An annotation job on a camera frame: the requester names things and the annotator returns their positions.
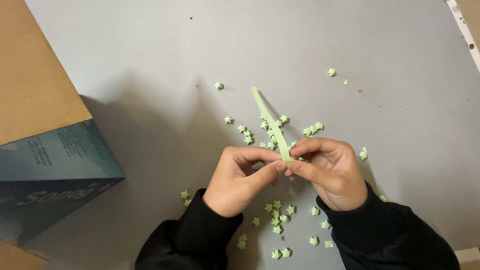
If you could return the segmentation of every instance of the black sleeve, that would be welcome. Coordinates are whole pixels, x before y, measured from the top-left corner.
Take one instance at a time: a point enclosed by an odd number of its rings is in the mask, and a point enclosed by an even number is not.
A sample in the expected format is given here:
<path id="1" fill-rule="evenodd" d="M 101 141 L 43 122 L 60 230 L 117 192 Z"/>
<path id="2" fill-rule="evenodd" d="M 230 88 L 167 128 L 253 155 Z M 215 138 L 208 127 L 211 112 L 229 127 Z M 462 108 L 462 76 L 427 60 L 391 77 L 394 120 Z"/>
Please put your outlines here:
<path id="1" fill-rule="evenodd" d="M 410 207 L 384 203 L 366 184 L 367 201 L 352 211 L 332 211 L 317 197 L 347 270 L 460 269 L 447 242 Z"/>
<path id="2" fill-rule="evenodd" d="M 148 237 L 135 261 L 136 270 L 224 270 L 225 247 L 243 222 L 217 215 L 202 200 L 199 189 L 178 220 L 162 222 Z"/>

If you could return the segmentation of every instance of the gray table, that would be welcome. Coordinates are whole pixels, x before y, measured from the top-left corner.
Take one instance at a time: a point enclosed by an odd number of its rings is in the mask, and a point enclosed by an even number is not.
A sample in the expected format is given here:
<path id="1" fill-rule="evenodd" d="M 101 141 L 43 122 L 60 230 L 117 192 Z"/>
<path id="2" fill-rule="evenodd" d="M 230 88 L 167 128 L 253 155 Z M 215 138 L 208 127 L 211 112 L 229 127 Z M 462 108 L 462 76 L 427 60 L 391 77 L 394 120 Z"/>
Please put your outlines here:
<path id="1" fill-rule="evenodd" d="M 222 149 L 244 146 L 238 124 L 268 140 L 250 86 L 290 118 L 288 142 L 322 122 L 316 135 L 367 148 L 360 164 L 379 194 L 454 249 L 478 245 L 480 73 L 443 1 L 27 3 L 127 175 L 29 243 L 53 258 L 47 270 L 131 269 L 151 231 L 181 216 L 180 191 L 206 187 Z M 285 242 L 263 211 L 274 199 L 298 208 Z M 228 245 L 231 269 L 343 269 L 314 199 L 305 180 L 263 190 Z M 270 258 L 286 246 L 291 258 Z"/>

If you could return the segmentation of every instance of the brown cardboard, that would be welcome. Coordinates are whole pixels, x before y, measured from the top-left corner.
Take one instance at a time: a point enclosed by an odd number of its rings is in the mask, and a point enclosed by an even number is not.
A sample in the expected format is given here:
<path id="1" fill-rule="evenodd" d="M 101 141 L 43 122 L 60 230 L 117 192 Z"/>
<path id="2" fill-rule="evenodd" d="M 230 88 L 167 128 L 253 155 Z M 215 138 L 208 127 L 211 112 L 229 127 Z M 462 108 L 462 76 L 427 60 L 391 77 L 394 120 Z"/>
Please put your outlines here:
<path id="1" fill-rule="evenodd" d="M 39 270 L 47 260 L 0 240 L 0 269 Z"/>
<path id="2" fill-rule="evenodd" d="M 0 145 L 91 118 L 23 0 L 0 0 Z"/>
<path id="3" fill-rule="evenodd" d="M 463 19 L 467 23 L 473 40 L 480 46 L 480 1 L 479 0 L 456 0 Z"/>

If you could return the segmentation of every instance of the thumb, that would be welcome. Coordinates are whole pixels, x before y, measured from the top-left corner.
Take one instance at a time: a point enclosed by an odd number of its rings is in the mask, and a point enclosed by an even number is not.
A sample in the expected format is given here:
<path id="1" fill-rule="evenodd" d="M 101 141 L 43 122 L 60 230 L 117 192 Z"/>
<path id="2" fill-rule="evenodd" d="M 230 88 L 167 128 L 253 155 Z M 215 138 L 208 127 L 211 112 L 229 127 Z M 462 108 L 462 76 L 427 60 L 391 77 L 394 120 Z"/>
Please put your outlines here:
<path id="1" fill-rule="evenodd" d="M 267 184 L 271 183 L 275 178 L 277 178 L 282 172 L 287 169 L 287 162 L 283 160 L 277 160 L 275 162 L 269 163 L 263 168 L 259 169 L 256 173 L 248 176 L 248 181 L 251 182 L 251 185 L 259 191 Z"/>
<path id="2" fill-rule="evenodd" d="M 325 187 L 325 185 L 328 184 L 328 179 L 332 178 L 331 171 L 318 168 L 309 162 L 295 160 L 288 165 L 288 168 L 294 174 L 319 184 L 322 187 Z"/>

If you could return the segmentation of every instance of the hand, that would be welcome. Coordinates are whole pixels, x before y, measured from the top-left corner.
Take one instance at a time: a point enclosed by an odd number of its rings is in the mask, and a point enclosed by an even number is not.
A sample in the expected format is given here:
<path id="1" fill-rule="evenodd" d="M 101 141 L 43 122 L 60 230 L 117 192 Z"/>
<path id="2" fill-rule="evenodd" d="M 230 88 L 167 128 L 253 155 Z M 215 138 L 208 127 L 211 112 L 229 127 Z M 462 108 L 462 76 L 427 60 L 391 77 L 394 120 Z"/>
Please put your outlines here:
<path id="1" fill-rule="evenodd" d="M 253 165 L 268 163 L 258 171 Z M 280 153 L 263 147 L 227 147 L 205 191 L 204 203 L 213 212 L 230 218 L 240 214 L 267 184 L 287 169 Z"/>
<path id="2" fill-rule="evenodd" d="M 308 162 L 291 162 L 286 176 L 294 173 L 310 180 L 331 210 L 357 209 L 367 200 L 367 186 L 349 143 L 304 137 L 292 147 L 290 155 L 303 157 Z"/>

